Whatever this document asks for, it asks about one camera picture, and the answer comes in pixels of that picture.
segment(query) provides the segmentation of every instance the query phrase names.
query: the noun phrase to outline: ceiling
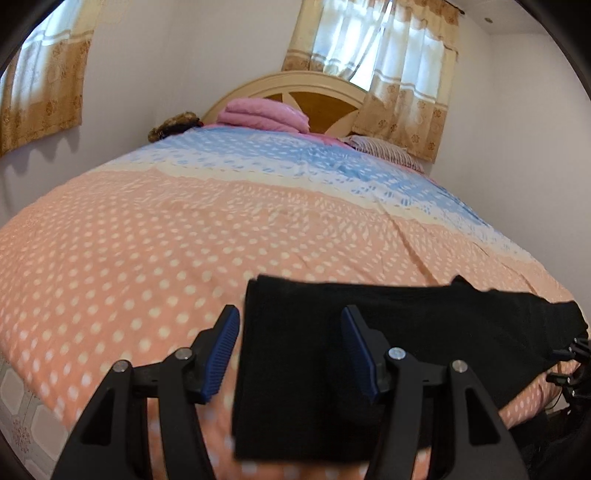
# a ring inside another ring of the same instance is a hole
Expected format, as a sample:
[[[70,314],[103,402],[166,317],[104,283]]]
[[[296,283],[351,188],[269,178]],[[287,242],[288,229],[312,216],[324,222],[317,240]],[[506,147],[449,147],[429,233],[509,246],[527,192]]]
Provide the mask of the ceiling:
[[[515,0],[450,0],[491,35],[511,33],[546,33]]]

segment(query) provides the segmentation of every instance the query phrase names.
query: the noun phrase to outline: headboard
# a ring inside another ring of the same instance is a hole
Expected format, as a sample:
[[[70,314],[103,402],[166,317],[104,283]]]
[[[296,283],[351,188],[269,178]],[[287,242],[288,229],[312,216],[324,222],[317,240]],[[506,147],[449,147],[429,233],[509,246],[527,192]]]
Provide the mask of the headboard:
[[[269,98],[304,112],[310,118],[311,132],[344,137],[351,132],[365,95],[365,90],[356,85],[324,73],[274,73],[228,93],[209,109],[203,122],[214,123],[218,113],[234,98]]]

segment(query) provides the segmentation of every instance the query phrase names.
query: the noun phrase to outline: pillow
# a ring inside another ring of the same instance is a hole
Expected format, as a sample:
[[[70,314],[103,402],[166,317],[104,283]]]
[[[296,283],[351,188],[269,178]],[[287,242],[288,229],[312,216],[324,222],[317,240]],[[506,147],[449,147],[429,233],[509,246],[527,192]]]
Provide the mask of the pillow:
[[[394,144],[380,140],[379,138],[364,137],[363,135],[351,135],[342,139],[358,152],[367,153],[402,167],[411,168],[424,174],[423,166],[413,158],[405,149]]]

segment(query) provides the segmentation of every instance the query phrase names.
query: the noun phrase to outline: peach polka dot bedspread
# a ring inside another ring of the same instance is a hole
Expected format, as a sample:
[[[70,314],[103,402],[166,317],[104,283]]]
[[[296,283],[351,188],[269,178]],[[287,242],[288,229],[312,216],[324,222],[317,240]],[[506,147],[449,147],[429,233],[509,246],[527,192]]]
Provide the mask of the peach polka dot bedspread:
[[[460,274],[482,290],[571,300],[528,253],[418,174],[291,134],[197,129],[71,180],[0,231],[0,349],[71,428],[117,359],[142,365],[189,345],[225,304],[242,307],[259,273],[393,286]],[[361,479],[366,465],[233,460],[238,353],[239,342],[220,393],[199,407],[217,478]],[[513,426],[555,394],[540,375],[500,415]],[[164,479],[155,403],[150,432]],[[427,465],[420,452],[414,477]]]

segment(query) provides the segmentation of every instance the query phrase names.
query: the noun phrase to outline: black fabric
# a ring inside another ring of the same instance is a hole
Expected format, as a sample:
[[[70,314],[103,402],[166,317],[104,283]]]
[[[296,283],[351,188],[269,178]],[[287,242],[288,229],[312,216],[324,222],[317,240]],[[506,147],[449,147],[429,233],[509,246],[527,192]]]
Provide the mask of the black fabric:
[[[495,404],[509,403],[553,365],[587,325],[576,303],[444,287],[306,284],[260,276],[248,284],[232,430],[238,459],[367,461],[382,416],[361,396],[340,337],[359,307],[370,328],[419,360],[465,360]]]

